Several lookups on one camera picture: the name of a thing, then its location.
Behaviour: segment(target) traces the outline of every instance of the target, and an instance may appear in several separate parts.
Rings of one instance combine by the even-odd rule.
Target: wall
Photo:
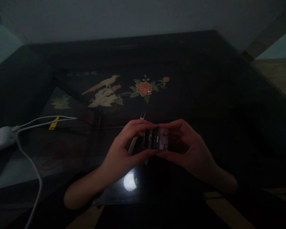
[[[272,46],[256,59],[282,59],[286,58],[286,34],[278,39]]]
[[[25,44],[217,30],[243,51],[286,0],[6,0],[3,25]]]
[[[0,63],[22,45],[19,39],[0,25]]]

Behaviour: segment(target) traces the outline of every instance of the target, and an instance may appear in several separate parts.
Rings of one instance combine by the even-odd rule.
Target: cord
[[[24,127],[24,126],[26,126],[26,125],[31,124],[32,122],[35,122],[35,121],[38,120],[38,119],[43,119],[43,118],[55,118],[55,117],[57,117],[57,116],[63,117],[63,118],[68,118],[68,119],[77,119],[77,118],[74,118],[74,117],[68,117],[68,116],[63,116],[63,115],[52,115],[52,116],[45,116],[45,117],[36,118],[36,119],[34,119],[34,120],[32,120],[32,121],[26,123],[26,124],[23,124],[23,125],[21,125],[21,126],[18,126],[18,127],[20,127],[20,128],[21,128],[21,127]]]
[[[34,206],[33,206],[32,212],[31,212],[31,215],[30,215],[30,217],[29,217],[29,220],[28,220],[28,222],[26,223],[26,226],[25,226],[24,229],[28,229],[29,226],[30,226],[30,224],[31,224],[31,222],[32,222],[32,219],[33,219],[35,210],[36,210],[37,205],[38,205],[38,201],[39,201],[39,198],[40,198],[40,194],[41,194],[42,179],[41,179],[40,173],[38,172],[38,169],[37,169],[35,163],[34,163],[33,160],[29,157],[29,155],[27,155],[27,154],[24,152],[24,150],[23,150],[23,148],[22,148],[22,146],[21,146],[21,144],[20,144],[19,133],[22,132],[22,131],[31,129],[31,128],[35,128],[35,127],[39,127],[39,126],[44,126],[44,125],[48,125],[48,124],[51,124],[51,123],[61,122],[61,121],[67,121],[67,120],[75,120],[75,119],[77,119],[77,118],[61,119],[61,120],[46,122],[46,123],[42,123],[42,124],[38,124],[38,125],[26,127],[26,128],[20,129],[20,130],[18,130],[18,131],[16,132],[16,142],[17,142],[17,145],[18,145],[18,147],[19,147],[19,150],[20,150],[21,153],[31,162],[31,164],[32,164],[32,166],[33,166],[33,168],[34,168],[34,170],[35,170],[35,172],[36,172],[38,181],[39,181],[38,194],[37,194],[37,197],[36,197],[36,200],[35,200],[35,203],[34,203]]]

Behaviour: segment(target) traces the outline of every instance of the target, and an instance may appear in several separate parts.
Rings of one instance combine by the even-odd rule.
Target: white plug
[[[12,127],[0,128],[0,150],[14,144],[16,142],[15,133]]]

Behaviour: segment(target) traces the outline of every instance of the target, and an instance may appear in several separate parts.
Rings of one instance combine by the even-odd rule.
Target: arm
[[[234,193],[237,190],[238,184],[234,176],[215,163],[201,136],[187,122],[180,119],[159,126],[169,129],[170,143],[177,147],[185,145],[187,151],[184,154],[162,151],[157,153],[158,157],[185,168],[193,176],[221,192]]]
[[[144,150],[130,156],[125,149],[127,143],[135,136],[143,136],[143,130],[157,126],[146,120],[132,120],[114,139],[104,162],[100,167],[74,182],[65,192],[64,204],[68,209],[84,206],[95,194],[118,181],[133,167],[154,155],[154,150]]]

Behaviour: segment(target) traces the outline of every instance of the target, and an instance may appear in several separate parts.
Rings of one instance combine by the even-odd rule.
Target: yellow tag
[[[50,125],[50,127],[49,127],[49,130],[54,130],[55,127],[56,127],[56,125],[57,125],[57,122],[52,123],[52,124]]]

